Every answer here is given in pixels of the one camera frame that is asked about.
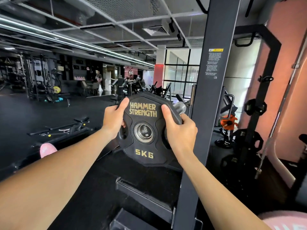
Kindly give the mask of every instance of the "metal center hub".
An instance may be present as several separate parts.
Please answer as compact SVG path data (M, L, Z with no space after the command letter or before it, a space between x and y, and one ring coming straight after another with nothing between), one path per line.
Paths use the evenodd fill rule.
M137 124L133 129L133 133L136 139L142 143L148 143L154 137L151 127L144 123Z

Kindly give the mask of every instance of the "forearm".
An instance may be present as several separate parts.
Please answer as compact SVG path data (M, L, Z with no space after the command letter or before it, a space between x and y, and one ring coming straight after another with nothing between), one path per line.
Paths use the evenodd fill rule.
M270 229L229 192L196 156L181 161L215 229Z
M109 141L101 129L0 183L0 225L4 229L47 229Z

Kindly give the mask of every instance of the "black metal upright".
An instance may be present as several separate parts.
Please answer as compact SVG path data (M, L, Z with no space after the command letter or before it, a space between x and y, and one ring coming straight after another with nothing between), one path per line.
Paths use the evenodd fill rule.
M194 154L205 165L241 0L210 0L192 119ZM173 229L192 230L198 195L184 172Z

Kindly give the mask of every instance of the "window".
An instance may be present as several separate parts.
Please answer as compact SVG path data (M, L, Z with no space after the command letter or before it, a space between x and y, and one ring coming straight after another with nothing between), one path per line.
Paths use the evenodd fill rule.
M176 102L176 94L184 99L191 98L192 85L198 78L202 49L170 49L166 50L163 88L171 83L170 93Z

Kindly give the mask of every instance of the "warning sticker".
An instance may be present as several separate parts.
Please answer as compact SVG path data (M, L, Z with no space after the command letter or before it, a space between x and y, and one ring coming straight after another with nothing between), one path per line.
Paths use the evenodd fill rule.
M211 48L209 51L224 51L224 48Z
M206 75L211 79L217 79L218 63L222 56L223 48L209 49L209 58L207 61Z

